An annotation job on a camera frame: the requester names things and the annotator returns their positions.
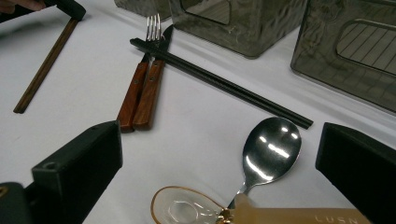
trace fork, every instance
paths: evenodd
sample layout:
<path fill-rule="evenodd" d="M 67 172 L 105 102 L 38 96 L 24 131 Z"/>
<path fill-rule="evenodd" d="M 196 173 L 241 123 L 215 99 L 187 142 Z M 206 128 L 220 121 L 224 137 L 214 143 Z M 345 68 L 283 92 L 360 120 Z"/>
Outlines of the fork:
<path fill-rule="evenodd" d="M 161 40 L 161 20 L 160 15 L 149 16 L 147 20 L 146 42 L 159 42 Z M 134 131 L 133 121 L 136 114 L 144 84 L 149 70 L 150 54 L 147 52 L 142 61 L 137 65 L 131 84 L 122 102 L 117 120 L 120 122 L 120 129 L 123 133 Z"/>

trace fork tines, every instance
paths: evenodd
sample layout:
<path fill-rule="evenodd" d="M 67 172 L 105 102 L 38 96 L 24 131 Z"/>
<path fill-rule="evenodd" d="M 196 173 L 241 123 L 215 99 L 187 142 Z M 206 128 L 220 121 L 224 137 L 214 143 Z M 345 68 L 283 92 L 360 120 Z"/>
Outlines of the fork tines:
<path fill-rule="evenodd" d="M 161 38 L 161 20 L 160 14 L 148 17 L 148 31 L 146 40 L 155 41 Z"/>

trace black chopstick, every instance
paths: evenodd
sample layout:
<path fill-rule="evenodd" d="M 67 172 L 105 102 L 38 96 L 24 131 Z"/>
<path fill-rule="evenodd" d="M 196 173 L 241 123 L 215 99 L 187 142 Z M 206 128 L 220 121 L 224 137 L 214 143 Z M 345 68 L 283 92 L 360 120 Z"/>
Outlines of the black chopstick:
<path fill-rule="evenodd" d="M 189 63 L 169 52 L 165 52 L 163 50 L 155 48 L 154 46 L 146 43 L 146 41 L 142 39 L 134 38 L 131 39 L 130 42 L 132 45 L 138 47 L 142 51 L 149 52 L 156 57 L 164 59 L 166 63 L 171 64 L 174 67 L 194 77 L 197 77 L 218 89 L 226 91 L 233 96 L 236 96 L 239 99 L 244 100 L 252 105 L 255 105 L 282 118 L 289 119 L 290 121 L 294 122 L 296 125 L 304 129 L 308 129 L 314 123 L 312 120 L 307 119 L 293 111 L 290 111 L 281 105 L 275 104 L 274 102 L 271 102 L 252 91 L 248 91 L 232 83 L 231 81 L 228 81 L 225 78 L 219 77 L 209 71 L 206 71 L 202 67 L 199 67 L 193 63 Z"/>

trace hand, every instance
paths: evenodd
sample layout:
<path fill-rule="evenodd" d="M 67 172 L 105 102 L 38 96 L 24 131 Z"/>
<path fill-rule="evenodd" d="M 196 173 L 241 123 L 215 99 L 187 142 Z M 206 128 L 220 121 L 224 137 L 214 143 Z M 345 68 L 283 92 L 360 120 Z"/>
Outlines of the hand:
<path fill-rule="evenodd" d="M 12 14 L 15 11 L 16 5 L 33 11 L 39 11 L 46 7 L 44 0 L 0 0 L 0 13 Z"/>

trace table surface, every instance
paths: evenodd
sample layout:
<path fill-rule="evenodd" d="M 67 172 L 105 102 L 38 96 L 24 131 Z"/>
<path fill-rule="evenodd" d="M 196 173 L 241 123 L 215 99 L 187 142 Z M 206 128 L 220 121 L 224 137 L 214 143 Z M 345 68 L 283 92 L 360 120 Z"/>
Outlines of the table surface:
<path fill-rule="evenodd" d="M 0 24 L 0 182 L 26 187 L 33 166 L 119 113 L 143 56 L 129 40 L 145 37 L 146 18 L 111 0 L 79 2 L 87 14 L 24 114 L 13 109 L 69 18 L 50 7 Z M 396 147 L 396 119 L 295 75 L 290 61 L 298 32 L 255 60 L 179 30 L 169 51 L 314 121 L 299 129 L 302 150 L 292 170 L 249 193 L 257 206 L 353 207 L 315 168 L 323 124 L 354 128 Z M 244 182 L 248 134 L 273 116 L 166 65 L 152 130 L 121 135 L 123 167 L 84 223 L 154 223 L 150 202 L 166 186 L 196 189 L 227 206 Z"/>

